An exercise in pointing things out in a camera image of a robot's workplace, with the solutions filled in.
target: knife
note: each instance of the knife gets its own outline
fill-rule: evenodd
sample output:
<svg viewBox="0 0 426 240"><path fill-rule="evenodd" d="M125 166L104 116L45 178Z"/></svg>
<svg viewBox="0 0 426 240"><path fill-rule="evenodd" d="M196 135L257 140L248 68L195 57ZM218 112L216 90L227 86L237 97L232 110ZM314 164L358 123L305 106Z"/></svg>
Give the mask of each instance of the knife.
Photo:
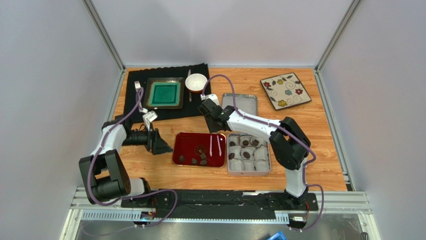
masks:
<svg viewBox="0 0 426 240"><path fill-rule="evenodd" d="M191 75L191 68L189 69L189 71L188 71L188 77ZM191 94L191 91L189 91L189 102L192 102L193 101L193 96L192 96L192 94Z"/></svg>

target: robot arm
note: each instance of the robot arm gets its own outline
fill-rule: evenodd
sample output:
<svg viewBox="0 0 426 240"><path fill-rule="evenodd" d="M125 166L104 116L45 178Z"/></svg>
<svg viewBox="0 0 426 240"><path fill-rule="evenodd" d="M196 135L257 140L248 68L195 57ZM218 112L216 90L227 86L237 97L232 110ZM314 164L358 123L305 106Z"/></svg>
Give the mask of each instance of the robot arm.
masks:
<svg viewBox="0 0 426 240"><path fill-rule="evenodd" d="M126 120L113 130L110 130L120 119L103 124L102 137L96 149L102 146L102 140L107 132L110 131L110 133L104 140L103 148L97 157L93 171L90 173L90 187L93 195L101 202L123 196L140 195L149 191L149 185L143 178L129 178L119 155L122 146L145 145L146 150L153 155L173 151L160 137L159 130L154 129L152 124L143 131L131 130L132 123L130 120ZM78 163L87 198L92 204L95 204L95 202L89 196L87 177L95 153L96 150L90 156L81 158ZM95 176L105 170L108 170L109 176L96 179Z"/></svg>
<svg viewBox="0 0 426 240"><path fill-rule="evenodd" d="M278 125L291 132L295 137L303 141L307 146L311 142L300 129L294 119L286 117L284 120L271 120L254 116L239 110L242 116L235 111L233 106L222 109L217 101L207 97L198 110L204 115L207 127L211 133L217 131L238 131L261 138L270 143L276 160L285 168L286 188L294 201L303 203L307 193L307 187L303 182L303 163L306 161L308 152L293 139L285 138L284 132L269 124ZM246 119L251 117L268 125Z"/></svg>

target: black cloth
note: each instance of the black cloth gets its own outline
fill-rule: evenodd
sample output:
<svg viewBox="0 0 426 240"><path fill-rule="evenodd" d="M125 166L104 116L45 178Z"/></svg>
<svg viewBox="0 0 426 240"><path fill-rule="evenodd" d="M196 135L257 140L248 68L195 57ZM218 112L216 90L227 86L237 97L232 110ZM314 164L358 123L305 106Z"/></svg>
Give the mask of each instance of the black cloth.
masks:
<svg viewBox="0 0 426 240"><path fill-rule="evenodd" d="M135 81L139 81L140 86L143 87L145 91L148 91L147 81L149 78L187 78L188 71L191 69L191 74L202 74L207 79L209 76L209 68L207 64L202 63L192 66L178 66L178 67L160 67L153 69L145 69L139 71L131 71L128 73L127 77L127 87L125 91L125 102L124 102L124 115L128 114L136 104L136 90L135 90ZM210 89L210 83L207 85L204 94L211 94L212 90ZM202 115L198 111L198 107L201 105L202 101L200 98L201 93L192 93L192 101L190 102L189 90L184 86L183 90L183 108L182 109L157 109L154 110L157 113L158 120L166 119L179 119L193 116ZM138 110L130 116L132 123L143 123L142 118L144 114Z"/></svg>

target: wood grain surface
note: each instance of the wood grain surface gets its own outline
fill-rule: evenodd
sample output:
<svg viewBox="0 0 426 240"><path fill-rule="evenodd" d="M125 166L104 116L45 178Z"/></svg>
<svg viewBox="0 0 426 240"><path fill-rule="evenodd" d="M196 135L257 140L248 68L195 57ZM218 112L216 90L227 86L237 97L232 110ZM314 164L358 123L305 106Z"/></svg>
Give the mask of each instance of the wood grain surface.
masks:
<svg viewBox="0 0 426 240"><path fill-rule="evenodd" d="M129 72L140 69L142 68L127 69L115 116L123 114ZM256 95L260 117L282 120L288 116L295 119L310 139L311 148L317 155L317 160L307 168L307 182L321 184L326 191L347 190L312 69L210 68L209 73L210 76L228 76L234 84L235 93ZM312 101L276 111L262 89L260 80L287 73L297 75ZM226 79L218 77L211 81L211 90L220 101L222 94L231 92L231 87ZM175 146L176 135L180 132L209 132L202 116L154 121L153 124L172 148ZM139 128L140 125L134 124L132 128ZM120 157L131 178L143 177L154 189L283 190L286 187L285 170L275 160L272 151L271 153L271 172L267 176L230 176L226 165L220 168L177 166L172 163L172 153L152 155L144 146L123 146Z"/></svg>

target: floral plate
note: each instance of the floral plate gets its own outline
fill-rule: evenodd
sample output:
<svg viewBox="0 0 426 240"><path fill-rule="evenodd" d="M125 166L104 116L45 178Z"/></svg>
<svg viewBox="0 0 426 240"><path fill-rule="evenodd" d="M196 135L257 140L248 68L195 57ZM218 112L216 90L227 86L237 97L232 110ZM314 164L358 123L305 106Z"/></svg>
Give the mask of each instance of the floral plate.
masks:
<svg viewBox="0 0 426 240"><path fill-rule="evenodd" d="M311 101L311 97L305 87L294 73L266 78L260 80L260 84L275 110Z"/></svg>

